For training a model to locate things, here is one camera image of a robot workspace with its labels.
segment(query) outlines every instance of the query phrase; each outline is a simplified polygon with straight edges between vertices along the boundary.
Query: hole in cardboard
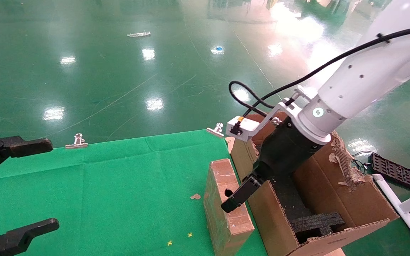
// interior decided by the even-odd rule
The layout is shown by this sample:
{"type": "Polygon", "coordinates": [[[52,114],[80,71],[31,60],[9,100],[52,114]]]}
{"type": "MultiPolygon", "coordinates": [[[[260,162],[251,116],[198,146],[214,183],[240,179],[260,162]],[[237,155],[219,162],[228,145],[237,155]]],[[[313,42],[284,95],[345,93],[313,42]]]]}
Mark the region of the hole in cardboard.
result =
{"type": "Polygon", "coordinates": [[[227,197],[232,196],[232,194],[233,194],[233,192],[228,188],[226,188],[226,190],[224,191],[224,195],[227,196],[227,197]]]}

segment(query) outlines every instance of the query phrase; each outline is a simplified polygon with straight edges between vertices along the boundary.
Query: screw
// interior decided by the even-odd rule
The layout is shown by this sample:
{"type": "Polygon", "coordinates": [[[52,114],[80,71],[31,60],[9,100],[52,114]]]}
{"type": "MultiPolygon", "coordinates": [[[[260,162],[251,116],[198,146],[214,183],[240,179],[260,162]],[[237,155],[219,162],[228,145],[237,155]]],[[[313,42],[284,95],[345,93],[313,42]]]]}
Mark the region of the screw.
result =
{"type": "Polygon", "coordinates": [[[281,123],[281,120],[279,120],[279,118],[272,118],[272,124],[274,125],[279,125],[281,123]]]}

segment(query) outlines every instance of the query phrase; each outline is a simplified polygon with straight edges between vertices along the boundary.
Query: green cloth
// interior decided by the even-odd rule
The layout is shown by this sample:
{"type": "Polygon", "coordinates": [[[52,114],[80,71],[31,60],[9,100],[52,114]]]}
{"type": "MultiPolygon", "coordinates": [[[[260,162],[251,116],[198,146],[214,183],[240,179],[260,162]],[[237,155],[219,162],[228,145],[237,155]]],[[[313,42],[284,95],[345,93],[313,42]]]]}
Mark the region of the green cloth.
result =
{"type": "MultiPolygon", "coordinates": [[[[53,217],[60,229],[24,256],[214,255],[203,199],[190,196],[203,196],[209,163],[223,158],[225,141],[202,130],[8,159],[0,235],[53,217]]],[[[257,229],[238,255],[267,255],[257,229]]]]}

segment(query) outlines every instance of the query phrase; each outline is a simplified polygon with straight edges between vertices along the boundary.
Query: metal clip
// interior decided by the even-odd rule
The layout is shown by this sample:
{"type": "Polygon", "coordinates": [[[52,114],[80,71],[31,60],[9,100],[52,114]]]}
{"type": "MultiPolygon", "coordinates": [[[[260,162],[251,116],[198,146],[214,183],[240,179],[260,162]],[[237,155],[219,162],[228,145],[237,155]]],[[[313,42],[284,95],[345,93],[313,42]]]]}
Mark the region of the metal clip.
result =
{"type": "Polygon", "coordinates": [[[85,143],[85,140],[82,138],[83,134],[77,133],[74,136],[74,144],[66,145],[67,149],[78,149],[88,147],[88,143],[85,143]]]}
{"type": "Polygon", "coordinates": [[[222,123],[217,123],[215,129],[207,128],[206,131],[213,134],[214,136],[217,136],[219,138],[224,137],[224,134],[222,134],[222,127],[224,125],[222,123]]]}

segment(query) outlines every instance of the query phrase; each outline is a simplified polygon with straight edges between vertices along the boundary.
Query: cardboard scrap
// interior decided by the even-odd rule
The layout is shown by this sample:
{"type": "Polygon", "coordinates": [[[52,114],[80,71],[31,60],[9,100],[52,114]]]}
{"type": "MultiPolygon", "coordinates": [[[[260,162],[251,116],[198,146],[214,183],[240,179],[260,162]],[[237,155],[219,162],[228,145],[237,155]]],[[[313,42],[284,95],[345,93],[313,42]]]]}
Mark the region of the cardboard scrap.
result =
{"type": "Polygon", "coordinates": [[[190,199],[197,199],[197,200],[199,200],[200,198],[202,197],[198,193],[190,197],[190,199]]]}
{"type": "Polygon", "coordinates": [[[350,192],[355,191],[356,185],[368,181],[364,175],[355,167],[351,167],[351,161],[354,160],[352,155],[347,151],[345,143],[342,138],[338,136],[336,131],[332,132],[333,141],[330,144],[332,153],[328,156],[330,162],[336,162],[340,166],[344,182],[338,182],[340,185],[349,187],[350,192]]]}

